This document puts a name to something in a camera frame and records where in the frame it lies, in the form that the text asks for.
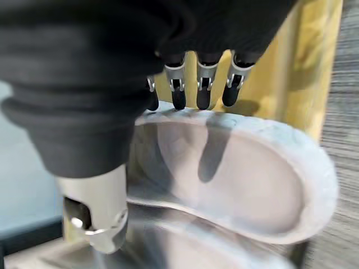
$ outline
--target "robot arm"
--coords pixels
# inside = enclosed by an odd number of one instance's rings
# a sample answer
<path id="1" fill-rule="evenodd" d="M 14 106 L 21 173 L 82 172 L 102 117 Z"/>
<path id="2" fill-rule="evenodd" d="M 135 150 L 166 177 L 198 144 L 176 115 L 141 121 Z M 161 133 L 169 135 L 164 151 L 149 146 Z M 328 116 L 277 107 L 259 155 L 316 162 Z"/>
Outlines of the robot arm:
<path id="1" fill-rule="evenodd" d="M 2 0 L 2 110 L 24 127 L 57 177 L 67 216 L 104 253 L 124 242 L 126 172 L 136 117 L 158 103 L 152 75 L 165 69 L 185 107 L 184 55 L 197 52 L 206 109 L 222 52 L 233 104 L 295 0 Z"/>

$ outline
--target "black fabric sleeve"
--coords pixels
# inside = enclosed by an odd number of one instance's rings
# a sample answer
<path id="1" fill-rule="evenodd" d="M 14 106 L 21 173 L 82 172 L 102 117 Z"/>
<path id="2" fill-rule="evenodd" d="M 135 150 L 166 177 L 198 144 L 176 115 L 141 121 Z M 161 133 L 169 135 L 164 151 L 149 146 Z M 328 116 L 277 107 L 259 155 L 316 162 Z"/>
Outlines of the black fabric sleeve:
<path id="1" fill-rule="evenodd" d="M 125 163 L 146 77 L 169 55 L 235 49 L 256 61 L 295 0 L 1 0 L 2 104 L 46 168 L 69 178 Z"/>

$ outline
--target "silver metal part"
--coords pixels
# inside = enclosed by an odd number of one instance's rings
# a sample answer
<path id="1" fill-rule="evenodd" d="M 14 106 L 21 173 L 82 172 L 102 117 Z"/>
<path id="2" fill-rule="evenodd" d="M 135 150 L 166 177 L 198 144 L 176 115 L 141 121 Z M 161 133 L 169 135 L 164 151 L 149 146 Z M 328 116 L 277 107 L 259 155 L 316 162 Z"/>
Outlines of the silver metal part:
<path id="1" fill-rule="evenodd" d="M 236 55 L 235 52 L 232 52 L 231 66 L 229 67 L 229 70 L 228 70 L 227 86 L 229 88 L 231 88 L 233 80 L 234 80 L 234 76 L 239 75 L 239 76 L 241 76 L 241 82 L 237 86 L 237 89 L 240 89 L 242 87 L 243 83 L 245 82 L 245 80 L 248 78 L 248 75 L 250 74 L 254 64 L 249 67 L 239 67 L 234 62 L 235 55 Z"/>
<path id="2" fill-rule="evenodd" d="M 148 85 L 150 87 L 150 92 L 154 92 L 155 89 L 156 89 L 154 76 L 147 77 L 147 83 L 148 83 Z"/>
<path id="3" fill-rule="evenodd" d="M 203 78 L 208 78 L 208 88 L 207 90 L 210 91 L 212 89 L 215 73 L 217 70 L 218 64 L 214 64 L 212 66 L 205 66 L 201 64 L 199 61 L 197 61 L 197 87 L 198 90 L 202 90 L 202 83 Z"/>
<path id="4" fill-rule="evenodd" d="M 185 90 L 185 61 L 183 61 L 183 64 L 178 67 L 170 67 L 165 65 L 164 70 L 166 72 L 167 80 L 171 91 L 175 91 L 175 86 L 173 83 L 174 80 L 179 80 L 179 90 L 184 91 Z"/>
<path id="5" fill-rule="evenodd" d="M 64 197 L 87 206 L 92 227 L 82 228 L 82 220 L 70 222 L 96 250 L 117 251 L 125 241 L 128 210 L 126 203 L 126 167 L 91 178 L 57 178 Z"/>

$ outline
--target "white foam sole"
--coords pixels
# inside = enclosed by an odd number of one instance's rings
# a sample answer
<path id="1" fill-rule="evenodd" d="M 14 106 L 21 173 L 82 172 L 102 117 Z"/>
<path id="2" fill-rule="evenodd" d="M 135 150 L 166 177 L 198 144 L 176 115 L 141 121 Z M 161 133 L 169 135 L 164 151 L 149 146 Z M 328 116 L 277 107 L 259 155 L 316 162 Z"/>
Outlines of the white foam sole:
<path id="1" fill-rule="evenodd" d="M 136 125 L 129 203 L 174 208 L 275 244 L 313 236 L 334 212 L 333 162 L 286 124 L 189 108 L 175 112 L 160 102 Z"/>

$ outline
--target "gray textured surface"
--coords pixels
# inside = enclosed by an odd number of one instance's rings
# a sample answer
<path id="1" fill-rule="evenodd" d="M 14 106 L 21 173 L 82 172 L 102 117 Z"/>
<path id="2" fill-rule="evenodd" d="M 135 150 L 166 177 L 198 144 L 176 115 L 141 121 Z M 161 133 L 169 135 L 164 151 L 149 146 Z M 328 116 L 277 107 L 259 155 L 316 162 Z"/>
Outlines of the gray textured surface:
<path id="1" fill-rule="evenodd" d="M 305 268 L 359 268 L 359 0 L 344 0 L 323 146 L 334 159 L 340 199 L 328 227 L 313 239 Z"/>

